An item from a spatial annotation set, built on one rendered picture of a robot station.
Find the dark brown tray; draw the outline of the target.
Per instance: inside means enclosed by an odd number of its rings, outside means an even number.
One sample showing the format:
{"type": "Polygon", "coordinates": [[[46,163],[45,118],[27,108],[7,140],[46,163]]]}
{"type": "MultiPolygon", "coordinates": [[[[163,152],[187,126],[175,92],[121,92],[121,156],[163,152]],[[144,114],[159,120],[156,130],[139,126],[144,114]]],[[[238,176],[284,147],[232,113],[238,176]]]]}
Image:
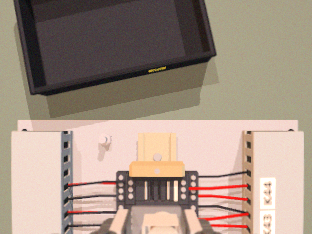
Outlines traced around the dark brown tray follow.
{"type": "Polygon", "coordinates": [[[31,95],[206,63],[217,55],[205,0],[13,2],[31,95]]]}

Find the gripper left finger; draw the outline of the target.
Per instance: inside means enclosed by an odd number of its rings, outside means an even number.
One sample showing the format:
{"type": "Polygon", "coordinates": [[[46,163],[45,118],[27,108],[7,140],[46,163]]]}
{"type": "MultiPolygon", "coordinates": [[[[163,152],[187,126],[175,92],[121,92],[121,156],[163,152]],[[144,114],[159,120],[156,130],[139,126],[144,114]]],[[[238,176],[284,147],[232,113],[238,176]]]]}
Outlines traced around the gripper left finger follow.
{"type": "Polygon", "coordinates": [[[130,212],[131,210],[119,209],[115,219],[108,218],[104,220],[99,228],[100,230],[91,232],[89,234],[126,234],[126,225],[130,212]]]}

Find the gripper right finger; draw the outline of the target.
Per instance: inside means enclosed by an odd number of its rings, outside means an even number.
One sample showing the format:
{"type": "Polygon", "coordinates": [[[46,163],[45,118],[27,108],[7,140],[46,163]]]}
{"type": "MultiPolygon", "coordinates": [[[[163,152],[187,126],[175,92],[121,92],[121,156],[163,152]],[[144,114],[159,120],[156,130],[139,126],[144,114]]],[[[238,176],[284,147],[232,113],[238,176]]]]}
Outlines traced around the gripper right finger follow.
{"type": "Polygon", "coordinates": [[[182,214],[186,226],[186,234],[221,234],[220,232],[213,231],[208,220],[204,218],[197,219],[194,210],[182,210],[182,214]]]}

